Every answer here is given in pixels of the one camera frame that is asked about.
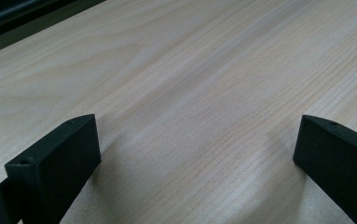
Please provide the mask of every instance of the screw hole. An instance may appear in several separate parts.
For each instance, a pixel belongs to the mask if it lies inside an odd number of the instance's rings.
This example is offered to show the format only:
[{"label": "screw hole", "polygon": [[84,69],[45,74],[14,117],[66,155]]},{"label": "screw hole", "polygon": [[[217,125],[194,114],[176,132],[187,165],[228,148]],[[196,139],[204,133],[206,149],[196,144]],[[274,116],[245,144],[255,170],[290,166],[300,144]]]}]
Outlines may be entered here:
[{"label": "screw hole", "polygon": [[24,159],[24,160],[21,161],[21,164],[22,164],[22,165],[30,164],[32,161],[34,161],[34,158],[33,158],[33,157],[27,157],[26,159]]}]

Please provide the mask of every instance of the wood grain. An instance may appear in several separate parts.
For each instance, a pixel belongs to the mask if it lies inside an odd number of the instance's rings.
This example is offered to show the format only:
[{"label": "wood grain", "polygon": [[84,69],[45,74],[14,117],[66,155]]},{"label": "wood grain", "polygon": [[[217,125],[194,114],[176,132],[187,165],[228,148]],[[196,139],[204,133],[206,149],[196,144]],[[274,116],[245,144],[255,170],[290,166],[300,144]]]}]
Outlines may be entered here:
[{"label": "wood grain", "polygon": [[114,0],[0,50],[0,181],[88,113],[62,223],[351,223],[292,156],[302,114],[357,131],[357,1]]}]

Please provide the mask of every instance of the black object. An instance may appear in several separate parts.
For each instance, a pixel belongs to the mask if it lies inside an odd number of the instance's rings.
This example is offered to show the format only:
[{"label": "black object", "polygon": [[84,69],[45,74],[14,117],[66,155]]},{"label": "black object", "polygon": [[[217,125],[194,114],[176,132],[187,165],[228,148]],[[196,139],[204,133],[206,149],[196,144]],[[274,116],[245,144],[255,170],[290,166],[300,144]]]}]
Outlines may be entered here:
[{"label": "black object", "polygon": [[100,162],[94,115],[64,122],[5,165],[0,223],[59,223]]},{"label": "black object", "polygon": [[105,0],[0,0],[0,49]]},{"label": "black object", "polygon": [[294,162],[357,223],[357,133],[304,115]]}]

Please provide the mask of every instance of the light wood surface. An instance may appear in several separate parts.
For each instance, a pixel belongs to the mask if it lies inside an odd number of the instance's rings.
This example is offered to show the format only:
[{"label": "light wood surface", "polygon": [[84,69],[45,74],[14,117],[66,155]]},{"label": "light wood surface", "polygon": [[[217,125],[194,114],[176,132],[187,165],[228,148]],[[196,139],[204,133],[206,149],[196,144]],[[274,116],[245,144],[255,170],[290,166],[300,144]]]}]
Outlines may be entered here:
[{"label": "light wood surface", "polygon": [[0,181],[89,113],[62,223],[351,223],[292,156],[302,114],[357,131],[357,1],[107,1],[0,50]]}]

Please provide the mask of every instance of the wooden table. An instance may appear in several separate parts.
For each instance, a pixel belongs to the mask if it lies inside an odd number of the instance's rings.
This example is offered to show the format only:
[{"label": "wooden table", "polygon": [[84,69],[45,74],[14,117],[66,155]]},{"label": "wooden table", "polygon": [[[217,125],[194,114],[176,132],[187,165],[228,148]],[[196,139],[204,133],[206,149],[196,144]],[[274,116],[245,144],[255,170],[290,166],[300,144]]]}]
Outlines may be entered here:
[{"label": "wooden table", "polygon": [[357,1],[114,0],[0,50],[0,181],[89,113],[62,223],[351,223],[292,156],[303,114],[357,131]]}]

